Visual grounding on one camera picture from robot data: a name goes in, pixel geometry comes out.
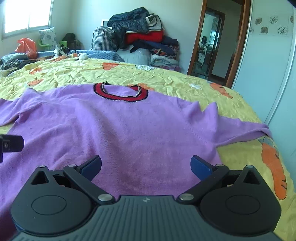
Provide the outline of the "purple sweater red collar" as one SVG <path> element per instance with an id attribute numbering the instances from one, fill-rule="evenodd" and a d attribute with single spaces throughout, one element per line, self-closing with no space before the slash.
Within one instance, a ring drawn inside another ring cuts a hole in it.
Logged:
<path id="1" fill-rule="evenodd" d="M 25 141 L 1 164 L 1 225 L 14 198 L 38 165 L 59 169 L 102 159 L 94 183 L 114 196 L 179 195 L 198 183 L 190 160 L 220 163 L 217 148 L 269 136 L 269 128 L 220 116 L 216 103 L 198 102 L 108 83 L 27 89 L 1 100 L 1 125 Z"/>

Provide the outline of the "pile of folded clothes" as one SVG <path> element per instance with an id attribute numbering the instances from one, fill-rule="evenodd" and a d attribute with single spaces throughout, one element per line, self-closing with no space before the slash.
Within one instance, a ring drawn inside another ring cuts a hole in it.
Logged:
<path id="1" fill-rule="evenodd" d="M 113 30 L 117 47 L 149 52 L 149 65 L 180 72 L 179 42 L 166 35 L 162 21 L 157 14 L 151 14 L 143 6 L 132 11 L 113 15 L 107 22 Z"/>

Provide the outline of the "yellow carrot print bedspread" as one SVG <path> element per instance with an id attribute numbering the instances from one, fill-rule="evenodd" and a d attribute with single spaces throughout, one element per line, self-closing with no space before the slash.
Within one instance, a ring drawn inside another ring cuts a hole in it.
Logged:
<path id="1" fill-rule="evenodd" d="M 197 77 L 178 72 L 105 59 L 77 61 L 43 60 L 1 73 L 1 98 L 13 100 L 26 88 L 50 90 L 69 84 L 108 82 L 118 85 L 138 84 L 188 101 L 198 101 L 201 108 L 216 102 L 219 114 L 242 121 L 259 122 L 252 108 L 235 91 Z M 295 240 L 295 187 L 282 155 L 271 138 L 230 144 L 218 148 L 222 162 L 230 168 L 254 165 L 267 184 L 280 197 L 281 217 L 275 233 L 283 240 Z"/>

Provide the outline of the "orange plastic bag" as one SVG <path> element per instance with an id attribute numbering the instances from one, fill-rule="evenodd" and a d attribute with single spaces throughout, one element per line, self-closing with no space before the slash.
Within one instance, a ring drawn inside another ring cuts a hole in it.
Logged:
<path id="1" fill-rule="evenodd" d="M 24 53 L 29 59 L 37 58 L 36 43 L 30 38 L 22 38 L 17 41 L 18 46 L 15 49 L 16 53 Z"/>

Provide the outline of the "white wardrobe door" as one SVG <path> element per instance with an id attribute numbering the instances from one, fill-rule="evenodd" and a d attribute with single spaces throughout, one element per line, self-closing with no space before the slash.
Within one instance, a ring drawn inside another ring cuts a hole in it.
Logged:
<path id="1" fill-rule="evenodd" d="M 248 30 L 233 89 L 269 126 L 295 179 L 295 7 L 252 1 Z"/>

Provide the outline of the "floral cushion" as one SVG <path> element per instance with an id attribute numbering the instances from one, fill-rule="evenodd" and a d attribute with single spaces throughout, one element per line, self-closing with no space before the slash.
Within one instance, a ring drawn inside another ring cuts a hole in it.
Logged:
<path id="1" fill-rule="evenodd" d="M 55 27 L 39 30 L 42 45 L 46 45 L 49 50 L 53 50 L 57 44 Z"/>

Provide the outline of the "blue quilted blanket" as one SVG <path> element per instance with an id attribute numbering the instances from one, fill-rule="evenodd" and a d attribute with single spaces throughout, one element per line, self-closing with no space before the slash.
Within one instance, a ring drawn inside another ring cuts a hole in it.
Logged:
<path id="1" fill-rule="evenodd" d="M 85 53 L 88 55 L 89 58 L 95 58 L 95 59 L 105 59 L 105 60 L 112 60 L 112 61 L 118 61 L 118 62 L 125 62 L 119 54 L 116 52 L 111 51 L 92 51 L 92 50 L 70 50 L 68 54 L 73 53 Z M 38 58 L 43 58 L 47 56 L 53 56 L 54 51 L 42 51 L 37 53 Z"/>

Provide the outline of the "window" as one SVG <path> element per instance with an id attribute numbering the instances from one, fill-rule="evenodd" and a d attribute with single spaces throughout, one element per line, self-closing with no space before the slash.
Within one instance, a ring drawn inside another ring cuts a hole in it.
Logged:
<path id="1" fill-rule="evenodd" d="M 51 25 L 53 1 L 1 1 L 3 38 Z"/>

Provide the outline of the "checkered houndstooth bag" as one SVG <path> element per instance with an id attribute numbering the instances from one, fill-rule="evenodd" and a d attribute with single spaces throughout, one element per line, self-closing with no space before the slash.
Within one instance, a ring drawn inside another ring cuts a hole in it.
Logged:
<path id="1" fill-rule="evenodd" d="M 114 30 L 104 26 L 94 30 L 89 50 L 116 52 L 117 47 Z"/>

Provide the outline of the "wooden door frame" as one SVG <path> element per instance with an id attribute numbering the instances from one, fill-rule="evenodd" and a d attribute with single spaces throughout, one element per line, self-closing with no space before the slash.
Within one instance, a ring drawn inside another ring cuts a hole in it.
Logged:
<path id="1" fill-rule="evenodd" d="M 188 75 L 233 86 L 250 10 L 250 1 L 203 1 Z"/>

